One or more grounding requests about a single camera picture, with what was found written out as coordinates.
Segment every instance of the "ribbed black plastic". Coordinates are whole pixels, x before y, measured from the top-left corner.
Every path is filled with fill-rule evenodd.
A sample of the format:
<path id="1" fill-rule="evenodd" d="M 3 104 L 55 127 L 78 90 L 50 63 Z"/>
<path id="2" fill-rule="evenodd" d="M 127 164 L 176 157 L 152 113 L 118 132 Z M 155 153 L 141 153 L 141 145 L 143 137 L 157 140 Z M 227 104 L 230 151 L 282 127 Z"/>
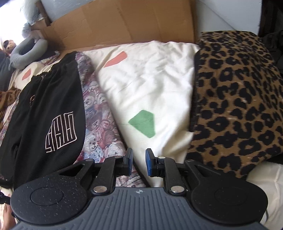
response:
<path id="1" fill-rule="evenodd" d="M 115 188 L 95 197 L 78 217 L 59 225 L 36 226 L 20 222 L 14 230 L 264 230 L 259 223 L 226 227 L 196 214 L 185 198 L 163 188 Z"/>

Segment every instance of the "brown fabric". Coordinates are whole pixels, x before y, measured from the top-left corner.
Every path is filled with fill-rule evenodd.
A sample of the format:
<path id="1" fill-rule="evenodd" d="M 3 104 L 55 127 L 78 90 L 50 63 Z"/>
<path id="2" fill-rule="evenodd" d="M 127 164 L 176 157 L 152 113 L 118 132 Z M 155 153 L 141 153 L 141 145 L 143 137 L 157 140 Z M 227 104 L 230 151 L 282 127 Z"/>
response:
<path id="1" fill-rule="evenodd" d="M 187 159 L 245 177 L 283 151 L 283 79 L 251 32 L 206 32 L 199 41 Z"/>
<path id="2" fill-rule="evenodd" d="M 7 107 L 14 103 L 20 92 L 21 90 L 14 87 L 6 92 L 0 92 L 0 131 L 3 128 L 3 118 Z"/>

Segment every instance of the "green shape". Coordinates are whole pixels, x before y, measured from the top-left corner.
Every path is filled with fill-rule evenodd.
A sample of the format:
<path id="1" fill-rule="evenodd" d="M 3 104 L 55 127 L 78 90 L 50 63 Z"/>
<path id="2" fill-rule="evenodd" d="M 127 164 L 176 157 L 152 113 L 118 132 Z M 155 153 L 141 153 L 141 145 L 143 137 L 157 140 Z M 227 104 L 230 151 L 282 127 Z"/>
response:
<path id="1" fill-rule="evenodd" d="M 152 138 L 155 135 L 154 114 L 149 111 L 141 110 L 137 115 L 129 120 L 129 124 L 148 138 Z"/>

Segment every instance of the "embroidered logo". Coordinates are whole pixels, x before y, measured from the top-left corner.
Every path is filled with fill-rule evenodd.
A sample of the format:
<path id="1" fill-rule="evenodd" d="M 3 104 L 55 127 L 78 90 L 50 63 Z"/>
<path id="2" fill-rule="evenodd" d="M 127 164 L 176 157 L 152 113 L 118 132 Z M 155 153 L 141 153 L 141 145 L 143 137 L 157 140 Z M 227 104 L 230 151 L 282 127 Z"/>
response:
<path id="1" fill-rule="evenodd" d="M 52 120 L 51 127 L 45 139 L 46 153 L 56 151 L 77 140 L 73 113 L 64 113 Z"/>

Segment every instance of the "person's foot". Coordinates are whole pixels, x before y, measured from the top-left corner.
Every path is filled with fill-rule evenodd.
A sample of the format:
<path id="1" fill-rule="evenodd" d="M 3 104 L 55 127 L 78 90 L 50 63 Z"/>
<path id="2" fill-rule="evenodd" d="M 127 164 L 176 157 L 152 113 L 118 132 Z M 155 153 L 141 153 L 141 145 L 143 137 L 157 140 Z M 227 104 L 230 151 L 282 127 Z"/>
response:
<path id="1" fill-rule="evenodd" d="M 3 230 L 10 230 L 16 225 L 15 218 L 12 216 L 12 208 L 8 204 L 4 205 L 3 220 Z"/>

